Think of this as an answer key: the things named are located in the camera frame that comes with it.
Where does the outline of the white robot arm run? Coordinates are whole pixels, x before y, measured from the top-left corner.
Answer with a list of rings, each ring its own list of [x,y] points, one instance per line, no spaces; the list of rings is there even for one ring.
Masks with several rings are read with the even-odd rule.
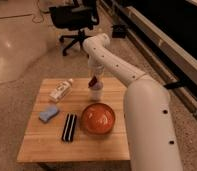
[[[125,126],[132,171],[183,171],[170,113],[170,94],[158,81],[129,64],[107,46],[101,33],[84,40],[93,67],[105,67],[125,87]]]

